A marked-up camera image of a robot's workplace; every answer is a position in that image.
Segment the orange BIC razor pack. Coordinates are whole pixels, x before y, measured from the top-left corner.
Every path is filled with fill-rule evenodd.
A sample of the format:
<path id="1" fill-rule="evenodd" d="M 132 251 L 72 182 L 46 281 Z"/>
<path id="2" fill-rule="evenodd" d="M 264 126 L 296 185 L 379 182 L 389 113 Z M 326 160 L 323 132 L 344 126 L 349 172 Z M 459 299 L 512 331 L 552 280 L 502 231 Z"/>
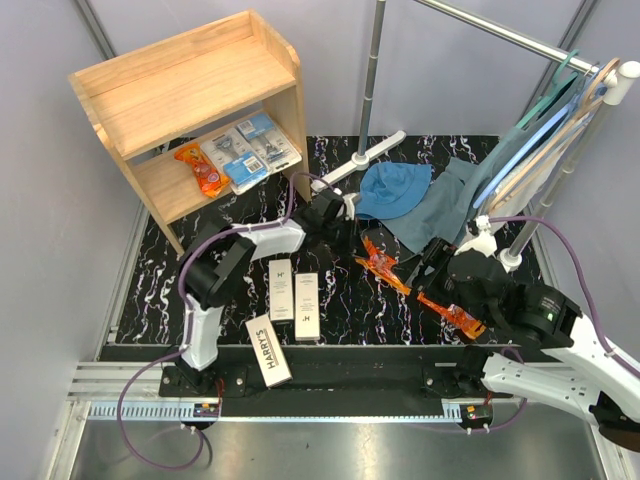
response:
<path id="1" fill-rule="evenodd" d="M 231 183 L 228 176 L 218 170 L 197 142 L 182 145 L 173 153 L 175 160 L 189 165 L 200 191 L 216 198 Z"/>
<path id="2" fill-rule="evenodd" d="M 441 306 L 430 300 L 424 293 L 419 293 L 417 300 L 438 313 L 448 323 L 461 330 L 462 333 L 471 340 L 476 340 L 486 330 L 484 324 L 456 305 L 450 305 L 449 307 Z"/>
<path id="3" fill-rule="evenodd" d="M 393 267 L 397 264 L 397 261 L 379 250 L 367 236 L 362 239 L 362 242 L 367 257 L 356 256 L 355 261 L 397 292 L 409 295 L 411 289 L 393 272 Z"/>

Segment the blue Gillette razor pack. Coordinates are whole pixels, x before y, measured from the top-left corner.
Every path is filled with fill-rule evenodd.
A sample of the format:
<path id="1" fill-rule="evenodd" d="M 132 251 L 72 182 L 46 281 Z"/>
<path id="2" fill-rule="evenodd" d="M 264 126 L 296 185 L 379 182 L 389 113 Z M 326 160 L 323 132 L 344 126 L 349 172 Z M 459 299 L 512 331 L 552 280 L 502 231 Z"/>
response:
<path id="1" fill-rule="evenodd" d="M 237 129 L 200 144 L 213 165 L 231 180 L 235 195 L 242 195 L 265 180 L 268 168 Z"/>

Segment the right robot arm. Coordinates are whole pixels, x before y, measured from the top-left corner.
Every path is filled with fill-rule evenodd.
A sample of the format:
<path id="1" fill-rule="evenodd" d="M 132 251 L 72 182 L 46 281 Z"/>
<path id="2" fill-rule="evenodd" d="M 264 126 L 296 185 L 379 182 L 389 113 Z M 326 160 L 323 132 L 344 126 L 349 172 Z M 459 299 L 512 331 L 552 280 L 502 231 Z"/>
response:
<path id="1" fill-rule="evenodd" d="M 460 307 L 516 345 L 538 350 L 574 372 L 545 373 L 501 353 L 467 346 L 445 377 L 458 394 L 472 397 L 487 389 L 535 400 L 596 426 L 620 447 L 639 449 L 638 360 L 600 338 L 594 316 L 559 290 L 517 283 L 497 259 L 439 238 L 420 253 L 409 285 L 438 304 Z"/>

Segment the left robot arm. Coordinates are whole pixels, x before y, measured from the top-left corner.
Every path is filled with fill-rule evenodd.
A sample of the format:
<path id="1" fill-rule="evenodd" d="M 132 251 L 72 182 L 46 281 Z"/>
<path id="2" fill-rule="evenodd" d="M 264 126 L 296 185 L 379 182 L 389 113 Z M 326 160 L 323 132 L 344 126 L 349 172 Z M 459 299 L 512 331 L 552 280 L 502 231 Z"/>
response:
<path id="1" fill-rule="evenodd" d="M 211 366 L 218 357 L 222 313 L 251 263 L 320 242 L 351 251 L 359 201 L 356 193 L 328 189 L 273 221 L 206 226 L 180 259 L 178 270 L 178 291 L 185 313 L 180 357 L 175 365 L 181 384 L 190 393 L 203 396 L 215 386 L 216 372 Z"/>

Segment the white H box right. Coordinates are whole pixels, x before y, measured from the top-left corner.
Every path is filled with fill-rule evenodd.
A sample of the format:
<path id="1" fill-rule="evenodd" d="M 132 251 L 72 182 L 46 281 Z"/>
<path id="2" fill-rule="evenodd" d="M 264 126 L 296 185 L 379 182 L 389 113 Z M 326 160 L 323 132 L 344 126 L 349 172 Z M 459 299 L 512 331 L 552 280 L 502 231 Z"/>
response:
<path id="1" fill-rule="evenodd" d="M 295 339 L 320 339 L 319 290 L 317 273 L 298 273 L 295 276 Z"/>

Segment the white H box left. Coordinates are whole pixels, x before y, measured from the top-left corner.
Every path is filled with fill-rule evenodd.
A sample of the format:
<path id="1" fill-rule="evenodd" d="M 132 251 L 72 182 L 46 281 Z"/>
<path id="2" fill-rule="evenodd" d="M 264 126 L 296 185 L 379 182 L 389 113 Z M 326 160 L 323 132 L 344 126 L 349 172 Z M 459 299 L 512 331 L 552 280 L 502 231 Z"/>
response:
<path id="1" fill-rule="evenodd" d="M 272 322 L 294 319 L 292 265 L 290 259 L 269 262 L 269 318 Z"/>

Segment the blue bucket hat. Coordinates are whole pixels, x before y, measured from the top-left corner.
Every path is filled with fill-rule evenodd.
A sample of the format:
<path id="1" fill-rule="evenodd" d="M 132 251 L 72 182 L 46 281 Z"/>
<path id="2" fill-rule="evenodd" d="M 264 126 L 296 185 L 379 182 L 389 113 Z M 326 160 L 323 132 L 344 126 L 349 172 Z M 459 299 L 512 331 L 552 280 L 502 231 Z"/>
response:
<path id="1" fill-rule="evenodd" d="M 356 216 L 377 220 L 401 217 L 421 202 L 431 179 L 428 164 L 376 163 L 361 179 Z"/>

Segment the grey-blue garment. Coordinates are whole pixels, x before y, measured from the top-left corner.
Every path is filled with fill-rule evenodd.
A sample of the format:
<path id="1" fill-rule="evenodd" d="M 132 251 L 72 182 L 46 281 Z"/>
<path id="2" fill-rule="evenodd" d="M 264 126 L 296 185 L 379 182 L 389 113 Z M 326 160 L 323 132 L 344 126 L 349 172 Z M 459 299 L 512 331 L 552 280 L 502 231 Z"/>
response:
<path id="1" fill-rule="evenodd" d="M 466 222 L 477 212 L 474 200 L 531 137 L 531 133 L 513 127 L 479 164 L 451 158 L 416 207 L 383 225 L 413 253 L 434 238 L 459 243 Z"/>

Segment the blue razor blister pack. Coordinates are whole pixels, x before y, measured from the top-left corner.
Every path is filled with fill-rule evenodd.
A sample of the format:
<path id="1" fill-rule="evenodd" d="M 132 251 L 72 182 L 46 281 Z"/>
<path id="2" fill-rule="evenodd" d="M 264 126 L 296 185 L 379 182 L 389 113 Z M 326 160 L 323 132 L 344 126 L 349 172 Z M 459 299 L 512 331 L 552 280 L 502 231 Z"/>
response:
<path id="1" fill-rule="evenodd" d="M 265 162 L 270 174 L 286 170 L 302 160 L 297 148 L 266 113 L 255 114 L 235 128 Z"/>

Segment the wooden hanger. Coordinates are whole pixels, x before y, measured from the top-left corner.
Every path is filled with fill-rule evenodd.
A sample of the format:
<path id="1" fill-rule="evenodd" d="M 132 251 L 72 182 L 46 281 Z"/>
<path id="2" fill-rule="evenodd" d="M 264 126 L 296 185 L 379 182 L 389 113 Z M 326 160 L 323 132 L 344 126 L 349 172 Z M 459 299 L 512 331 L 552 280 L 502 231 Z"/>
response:
<path id="1" fill-rule="evenodd" d="M 541 137 L 528 156 L 514 166 L 485 198 L 480 215 L 507 217 L 520 212 L 546 182 L 565 152 L 582 136 L 600 110 L 607 92 L 617 85 L 618 58 L 600 69 L 583 91 L 539 129 Z"/>

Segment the white Harry's box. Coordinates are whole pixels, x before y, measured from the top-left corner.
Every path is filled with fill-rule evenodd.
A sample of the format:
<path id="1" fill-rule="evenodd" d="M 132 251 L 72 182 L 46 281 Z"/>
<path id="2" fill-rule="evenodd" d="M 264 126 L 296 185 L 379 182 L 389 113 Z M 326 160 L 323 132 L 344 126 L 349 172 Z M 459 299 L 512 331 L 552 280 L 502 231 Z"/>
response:
<path id="1" fill-rule="evenodd" d="M 245 326 L 266 387 L 273 388 L 291 380 L 288 362 L 269 316 L 253 318 Z"/>

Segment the teal hanger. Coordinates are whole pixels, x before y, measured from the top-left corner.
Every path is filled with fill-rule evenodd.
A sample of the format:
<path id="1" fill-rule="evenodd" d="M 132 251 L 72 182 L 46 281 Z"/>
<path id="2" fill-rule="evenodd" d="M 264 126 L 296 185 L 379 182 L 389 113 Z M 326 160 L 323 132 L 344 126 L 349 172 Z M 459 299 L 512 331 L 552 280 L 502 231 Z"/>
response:
<path id="1" fill-rule="evenodd" d="M 535 105 L 519 120 L 516 124 L 518 129 L 524 130 L 533 120 L 538 119 L 541 115 L 546 113 L 576 80 L 578 77 L 576 72 L 566 76 L 563 75 L 563 72 L 568 68 L 569 61 L 578 54 L 579 49 L 573 49 L 556 68 L 551 78 L 548 91 L 541 96 Z"/>

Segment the blue hanger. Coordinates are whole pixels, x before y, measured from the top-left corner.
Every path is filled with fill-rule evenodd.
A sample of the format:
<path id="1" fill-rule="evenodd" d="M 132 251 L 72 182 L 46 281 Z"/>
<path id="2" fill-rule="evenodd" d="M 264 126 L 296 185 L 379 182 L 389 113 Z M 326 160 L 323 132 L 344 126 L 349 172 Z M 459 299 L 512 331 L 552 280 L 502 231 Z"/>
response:
<path id="1" fill-rule="evenodd" d="M 567 100 L 567 102 L 564 105 L 562 105 L 562 107 L 559 110 L 561 110 L 569 101 L 575 98 L 577 94 L 581 93 L 583 89 L 585 89 L 585 87 L 589 84 L 589 81 L 583 84 L 583 88 L 580 91 L 572 94 L 570 98 Z M 506 176 L 514 166 L 516 166 L 520 161 L 524 160 L 528 156 L 528 154 L 530 154 L 533 151 L 533 149 L 536 147 L 534 142 L 541 137 L 539 133 L 539 129 L 543 127 L 549 119 L 542 122 L 542 124 L 536 128 L 536 130 L 533 132 L 533 135 L 524 143 L 524 145 L 516 153 L 514 153 L 514 155 L 506 162 L 504 167 L 501 170 L 499 170 L 499 172 L 495 175 L 495 177 L 489 182 L 485 190 L 483 190 L 474 201 L 473 203 L 474 209 L 478 211 L 481 205 L 484 203 L 485 198 L 489 196 L 490 193 L 496 188 L 496 186 L 500 184 L 501 179 L 504 178 L 504 176 Z"/>

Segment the metal clothes rack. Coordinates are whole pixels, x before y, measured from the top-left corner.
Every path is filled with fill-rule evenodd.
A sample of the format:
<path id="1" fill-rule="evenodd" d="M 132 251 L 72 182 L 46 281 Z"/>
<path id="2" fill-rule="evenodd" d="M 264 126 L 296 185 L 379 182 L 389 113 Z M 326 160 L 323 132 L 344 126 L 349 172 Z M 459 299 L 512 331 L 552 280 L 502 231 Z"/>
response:
<path id="1" fill-rule="evenodd" d="M 371 1 L 308 1 L 315 134 L 359 130 Z M 369 131 L 502 135 L 524 115 L 548 61 L 415 1 L 386 5 Z M 603 310 L 639 304 L 639 90 L 589 142 L 549 219 L 572 241 Z"/>

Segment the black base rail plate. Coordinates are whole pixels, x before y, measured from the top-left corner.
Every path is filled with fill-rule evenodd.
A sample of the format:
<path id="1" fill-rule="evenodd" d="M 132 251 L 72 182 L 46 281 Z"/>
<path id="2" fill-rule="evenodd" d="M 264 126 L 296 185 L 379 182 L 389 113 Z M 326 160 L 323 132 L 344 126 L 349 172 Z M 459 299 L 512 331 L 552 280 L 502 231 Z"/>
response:
<path id="1" fill-rule="evenodd" d="M 266 385 L 252 347 L 222 346 L 194 386 L 173 361 L 145 372 L 149 392 L 115 400 L 124 419 L 456 423 L 461 399 L 483 400 L 485 346 L 285 346 L 289 379 Z"/>

